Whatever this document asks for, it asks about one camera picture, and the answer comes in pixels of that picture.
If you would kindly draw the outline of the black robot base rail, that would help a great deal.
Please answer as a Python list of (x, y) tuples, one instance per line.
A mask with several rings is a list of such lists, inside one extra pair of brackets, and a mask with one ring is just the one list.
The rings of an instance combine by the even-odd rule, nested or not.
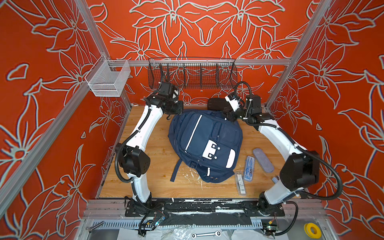
[(245, 214), (247, 217), (284, 217), (282, 207), (278, 207), (271, 214), (261, 214), (258, 210), (257, 199), (185, 199), (185, 198), (159, 198), (152, 199), (151, 203), (140, 204), (130, 197), (125, 197), (124, 207), (126, 216), (153, 214)]

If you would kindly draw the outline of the navy blue student backpack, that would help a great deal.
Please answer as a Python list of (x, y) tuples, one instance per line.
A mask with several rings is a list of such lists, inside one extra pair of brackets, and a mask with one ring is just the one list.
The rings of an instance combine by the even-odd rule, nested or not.
[(221, 112), (185, 110), (173, 117), (168, 137), (179, 156), (171, 182), (181, 163), (195, 169), (206, 183), (222, 183), (234, 175), (243, 131), (238, 122), (230, 122)]

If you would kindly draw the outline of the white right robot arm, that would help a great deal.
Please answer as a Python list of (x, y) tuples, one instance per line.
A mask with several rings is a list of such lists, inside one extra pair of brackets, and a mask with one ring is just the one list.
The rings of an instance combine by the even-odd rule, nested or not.
[[(315, 151), (308, 151), (289, 136), (269, 113), (264, 113), (258, 106), (257, 96), (247, 96), (241, 103), (240, 97), (232, 93), (225, 97), (230, 105), (228, 117), (231, 121), (242, 120), (264, 135), (280, 152), (285, 164), (279, 173), (279, 180), (270, 189), (262, 192), (258, 200), (258, 210), (264, 215), (272, 214), (283, 203), (299, 194), (305, 194), (318, 200), (334, 200), (342, 195), (343, 182), (337, 171)], [(337, 189), (330, 196), (307, 193), (306, 188), (320, 180), (320, 166), (323, 165), (334, 176)]]

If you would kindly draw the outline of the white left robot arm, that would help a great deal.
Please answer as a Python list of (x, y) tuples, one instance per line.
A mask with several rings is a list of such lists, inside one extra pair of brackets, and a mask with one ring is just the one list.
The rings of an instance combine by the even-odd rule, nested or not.
[(159, 88), (144, 98), (144, 101), (146, 105), (141, 118), (117, 150), (115, 172), (120, 181), (131, 184), (133, 200), (139, 206), (147, 210), (157, 210), (162, 206), (152, 206), (152, 195), (146, 176), (151, 159), (145, 153), (146, 146), (160, 118), (164, 114), (181, 114), (184, 104), (179, 100), (179, 89), (167, 82), (160, 83)]

